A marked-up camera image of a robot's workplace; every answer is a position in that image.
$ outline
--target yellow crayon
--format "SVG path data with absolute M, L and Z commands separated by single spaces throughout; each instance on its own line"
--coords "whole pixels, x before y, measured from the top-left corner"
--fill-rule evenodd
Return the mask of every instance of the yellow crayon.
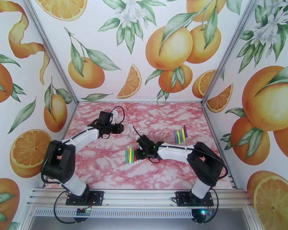
M 177 130 L 177 137 L 178 137 L 178 144 L 181 144 L 181 140 L 180 140 L 180 135 L 179 135 L 179 130 Z
M 129 162 L 131 163 L 132 160 L 132 148 L 129 148 Z
M 183 140 L 185 141 L 185 131 L 184 131 L 184 128 L 183 128 L 183 127 L 181 128 L 181 132 L 182 132 L 182 138 L 183 138 Z

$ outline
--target pink marble surface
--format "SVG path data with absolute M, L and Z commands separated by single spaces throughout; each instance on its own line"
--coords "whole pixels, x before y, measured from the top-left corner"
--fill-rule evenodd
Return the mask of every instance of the pink marble surface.
M 125 147 L 136 145 L 137 134 L 147 135 L 152 141 L 175 144 L 173 130 L 184 124 L 188 139 L 184 145 L 204 142 L 218 153 L 210 129 L 199 103 L 159 102 L 96 102 L 79 104 L 66 137 L 83 130 L 98 118 L 100 111 L 111 111 L 121 105 L 126 113 L 124 132 L 111 135 L 109 139 L 98 139 L 84 147 L 76 156 L 76 173 L 90 188 L 95 189 L 190 189 L 196 180 L 188 164 L 161 160 L 152 164 L 140 160 L 134 164 L 125 162 Z M 121 120 L 122 111 L 118 108 Z M 218 181 L 216 189 L 232 189 L 229 179 Z

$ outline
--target orange slice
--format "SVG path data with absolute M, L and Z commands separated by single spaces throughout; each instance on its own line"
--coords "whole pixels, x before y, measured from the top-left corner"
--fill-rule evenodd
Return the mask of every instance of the orange slice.
M 215 71 L 215 69 L 206 71 L 195 80 L 192 87 L 193 95 L 195 95 L 197 98 L 203 98 Z
M 232 91 L 233 84 L 229 85 L 223 92 L 221 92 L 216 97 L 207 100 L 207 107 L 210 109 L 210 111 L 218 113 L 225 109 L 232 96 Z
M 22 133 L 12 144 L 10 163 L 20 177 L 33 177 L 40 172 L 51 137 L 43 130 Z
M 86 8 L 88 0 L 35 0 L 37 4 L 52 17 L 73 21 L 78 19 Z
M 126 83 L 118 93 L 116 98 L 125 99 L 138 92 L 142 84 L 142 77 L 139 69 L 132 64 L 126 80 Z
M 254 208 L 266 230 L 288 230 L 288 181 L 279 175 L 263 178 L 254 193 Z

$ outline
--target black mounting plate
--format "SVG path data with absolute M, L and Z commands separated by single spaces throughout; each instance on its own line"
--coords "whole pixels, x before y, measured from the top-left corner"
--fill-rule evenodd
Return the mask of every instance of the black mounting plate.
M 207 203 L 213 207 L 214 202 L 210 192 L 207 192 L 203 199 L 198 199 L 196 204 L 192 202 L 189 193 L 189 191 L 175 192 L 175 198 L 178 207 L 206 207 Z
M 73 195 L 67 196 L 65 205 L 67 206 L 101 206 L 103 204 L 104 191 L 90 191 L 89 199 L 87 202 L 83 202 L 79 199 L 75 199 Z

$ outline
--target marble pattern tabletop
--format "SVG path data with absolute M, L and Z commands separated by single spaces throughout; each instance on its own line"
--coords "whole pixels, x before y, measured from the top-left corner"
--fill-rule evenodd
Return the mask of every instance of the marble pattern tabletop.
M 186 125 L 188 138 L 183 145 L 204 142 L 218 154 L 212 134 L 200 107 L 191 102 L 81 102 L 70 124 L 66 137 L 83 130 L 98 118 L 100 111 L 110 112 L 115 106 L 124 108 L 124 132 L 99 138 L 84 147 L 76 156 L 76 173 L 93 189 L 190 189 L 196 180 L 188 164 L 161 160 L 158 164 L 148 159 L 134 164 L 125 161 L 125 147 L 136 146 L 137 134 L 145 134 L 153 142 L 175 144 L 174 130 Z M 120 108 L 118 119 L 122 118 Z M 232 189 L 228 177 L 218 181 L 216 189 Z

